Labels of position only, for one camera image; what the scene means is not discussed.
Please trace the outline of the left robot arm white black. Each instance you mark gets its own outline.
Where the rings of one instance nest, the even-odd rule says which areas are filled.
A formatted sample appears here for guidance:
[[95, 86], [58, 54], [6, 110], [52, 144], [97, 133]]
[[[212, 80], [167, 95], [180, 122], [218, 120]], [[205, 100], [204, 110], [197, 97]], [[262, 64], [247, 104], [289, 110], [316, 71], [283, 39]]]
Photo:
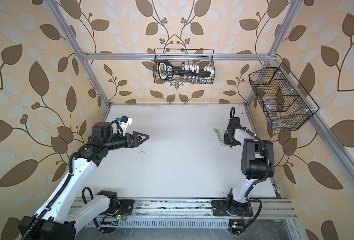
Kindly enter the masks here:
[[80, 209], [69, 212], [78, 194], [91, 191], [85, 182], [109, 151], [136, 148], [150, 138], [139, 132], [126, 133], [131, 122], [131, 119], [118, 118], [93, 126], [87, 143], [69, 157], [69, 171], [54, 193], [33, 216], [25, 216], [19, 223], [24, 240], [73, 240], [100, 214], [120, 219], [122, 214], [132, 211], [132, 205], [120, 203], [116, 192], [102, 190]]

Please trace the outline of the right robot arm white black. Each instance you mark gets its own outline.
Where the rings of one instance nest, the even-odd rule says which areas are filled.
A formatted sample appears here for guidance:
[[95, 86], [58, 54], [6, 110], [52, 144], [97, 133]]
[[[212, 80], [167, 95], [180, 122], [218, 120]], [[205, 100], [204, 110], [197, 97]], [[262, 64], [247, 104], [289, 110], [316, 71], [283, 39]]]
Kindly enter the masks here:
[[245, 182], [231, 189], [226, 197], [227, 207], [241, 207], [249, 202], [249, 195], [257, 185], [274, 175], [272, 142], [264, 141], [247, 127], [240, 125], [238, 117], [230, 117], [224, 134], [224, 143], [241, 146], [241, 172]]

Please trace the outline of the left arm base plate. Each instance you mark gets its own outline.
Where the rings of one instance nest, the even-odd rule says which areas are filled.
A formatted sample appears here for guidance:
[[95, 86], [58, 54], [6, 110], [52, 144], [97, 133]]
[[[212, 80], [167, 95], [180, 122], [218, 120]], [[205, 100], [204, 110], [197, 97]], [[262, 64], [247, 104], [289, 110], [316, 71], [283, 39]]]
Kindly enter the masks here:
[[118, 218], [119, 216], [131, 215], [134, 209], [135, 201], [132, 199], [112, 200], [108, 209], [101, 213], [102, 216], [111, 216]]

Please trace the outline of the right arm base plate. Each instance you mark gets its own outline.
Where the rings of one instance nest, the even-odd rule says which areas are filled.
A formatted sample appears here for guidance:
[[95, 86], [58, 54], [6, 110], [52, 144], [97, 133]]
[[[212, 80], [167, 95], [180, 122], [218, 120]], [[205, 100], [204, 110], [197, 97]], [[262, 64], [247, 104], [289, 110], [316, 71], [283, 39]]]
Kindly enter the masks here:
[[252, 217], [253, 211], [250, 203], [239, 203], [226, 200], [212, 200], [212, 214], [215, 217]]

